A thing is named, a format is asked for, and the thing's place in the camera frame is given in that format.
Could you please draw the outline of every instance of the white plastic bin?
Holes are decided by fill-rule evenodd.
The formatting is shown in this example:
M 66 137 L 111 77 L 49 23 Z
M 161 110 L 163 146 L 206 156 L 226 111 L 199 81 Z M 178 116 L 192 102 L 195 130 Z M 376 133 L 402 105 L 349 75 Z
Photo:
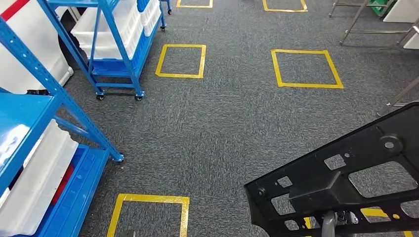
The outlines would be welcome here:
M 87 8 L 81 16 L 80 20 L 71 30 L 71 34 L 77 38 L 80 45 L 92 45 L 94 25 L 96 22 L 97 8 Z M 137 21 L 140 18 L 140 13 L 136 7 L 134 0 L 121 0 L 112 12 L 118 32 L 124 45 L 128 44 L 132 32 L 137 27 Z M 97 28 L 96 46 L 116 46 L 114 37 L 109 29 L 103 12 L 99 18 L 99 25 Z
M 129 41 L 127 43 L 124 42 L 124 47 L 126 53 L 128 54 L 128 58 L 132 59 L 134 56 L 135 49 L 137 48 L 138 42 L 141 38 L 141 34 L 143 32 L 143 26 L 140 22 L 140 19 L 137 20 L 136 23 L 137 27 L 134 28 L 134 31 L 129 36 Z M 80 45 L 80 48 L 86 53 L 87 58 L 90 59 L 92 45 Z M 122 56 L 119 52 L 115 41 L 113 44 L 109 46 L 96 46 L 94 50 L 94 59 L 104 59 L 104 58 L 111 58 L 111 59 L 122 59 Z
M 150 0 L 145 7 L 144 11 L 141 12 L 141 23 L 143 26 L 147 25 L 147 23 L 150 21 L 150 18 L 153 17 L 153 13 L 156 10 L 156 7 L 159 7 L 160 2 L 159 0 Z
M 155 9 L 153 11 L 152 17 L 144 25 L 145 36 L 149 37 L 151 35 L 151 33 L 153 32 L 154 27 L 156 26 L 157 22 L 159 21 L 159 16 L 161 15 L 161 13 L 162 12 L 160 11 L 159 5 L 156 5 Z
M 55 120 L 50 122 L 0 208 L 0 237 L 36 232 L 77 146 Z

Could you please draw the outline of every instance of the green container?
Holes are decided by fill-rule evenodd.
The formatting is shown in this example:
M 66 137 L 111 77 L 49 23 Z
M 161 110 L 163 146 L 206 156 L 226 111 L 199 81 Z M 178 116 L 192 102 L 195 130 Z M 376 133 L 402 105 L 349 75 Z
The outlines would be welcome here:
M 370 4 L 387 4 L 388 0 L 370 0 Z M 371 7 L 373 9 L 373 11 L 378 15 L 378 16 L 386 16 L 387 13 L 391 10 L 391 8 L 393 7 L 393 5 L 396 3 L 396 1 L 394 1 L 391 6 L 387 9 L 387 12 L 382 13 L 382 11 L 384 10 L 385 7 L 383 6 L 374 6 Z

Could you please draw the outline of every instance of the gray carpet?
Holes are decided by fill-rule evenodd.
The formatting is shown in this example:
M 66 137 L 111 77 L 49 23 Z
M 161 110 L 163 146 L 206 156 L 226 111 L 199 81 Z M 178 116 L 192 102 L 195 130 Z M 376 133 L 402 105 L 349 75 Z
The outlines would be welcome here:
M 295 5 L 267 1 L 272 7 Z M 106 236 L 119 193 L 189 197 L 190 237 L 267 236 L 250 224 L 243 184 L 374 120 L 419 75 L 419 52 L 395 46 L 400 36 L 350 35 L 339 46 L 356 9 L 338 7 L 329 18 L 329 0 L 306 3 L 308 12 L 284 13 L 265 12 L 260 0 L 214 0 L 213 8 L 176 8 L 172 0 L 168 28 L 156 33 L 141 75 L 141 102 L 131 95 L 97 101 L 75 66 L 66 89 L 126 157 L 122 164 L 107 164 L 81 237 Z M 366 9 L 356 28 L 408 26 L 382 23 Z M 205 44 L 204 78 L 156 76 L 166 43 Z M 345 88 L 278 87 L 274 48 L 328 50 Z M 284 82 L 333 83 L 320 56 L 278 53 Z M 170 49 L 162 72 L 196 73 L 198 60 L 194 49 Z M 416 89 L 406 99 L 417 95 Z M 416 185 L 403 172 L 390 164 L 385 172 L 368 170 L 354 180 L 367 195 Z M 386 178 L 393 182 L 380 182 Z M 178 236 L 179 221 L 179 205 L 127 203 L 115 236 L 128 229 L 140 236 Z

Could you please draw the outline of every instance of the blue plastic tray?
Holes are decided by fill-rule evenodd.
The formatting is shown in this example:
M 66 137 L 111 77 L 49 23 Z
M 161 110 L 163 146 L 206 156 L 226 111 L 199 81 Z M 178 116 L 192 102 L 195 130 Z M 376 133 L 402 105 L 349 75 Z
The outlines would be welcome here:
M 79 145 L 74 171 L 56 205 L 50 205 L 32 237 L 77 237 L 93 198 L 109 152 Z
M 135 77 L 139 77 L 145 61 L 147 60 L 148 52 L 150 51 L 151 44 L 153 43 L 154 35 L 159 28 L 159 22 L 163 14 L 160 15 L 157 24 L 154 26 L 153 32 L 149 37 L 141 34 L 140 41 L 138 42 L 137 49 L 134 52 L 133 58 L 130 60 L 132 69 L 134 70 Z M 117 59 L 100 59 L 93 61 L 93 74 L 103 77 L 130 77 L 128 69 L 126 68 L 123 60 Z
M 134 56 L 130 60 L 132 67 L 134 71 L 137 71 L 137 66 L 139 61 L 139 56 L 141 50 L 145 46 L 145 42 L 147 41 L 147 38 L 144 34 L 144 30 L 141 33 L 140 40 L 138 42 L 137 48 L 134 52 Z M 99 60 L 93 60 L 93 67 L 96 71 L 121 71 L 121 72 L 128 72 L 124 61 L 122 59 L 99 59 Z

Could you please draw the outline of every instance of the mounting hole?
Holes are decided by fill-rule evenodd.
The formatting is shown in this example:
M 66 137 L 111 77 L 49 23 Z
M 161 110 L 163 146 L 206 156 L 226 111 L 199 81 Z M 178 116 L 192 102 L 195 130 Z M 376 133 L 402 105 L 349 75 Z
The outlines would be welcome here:
M 394 148 L 394 143 L 392 143 L 392 142 L 385 142 L 385 143 L 384 143 L 384 146 L 385 146 L 387 149 L 393 149 L 393 148 Z

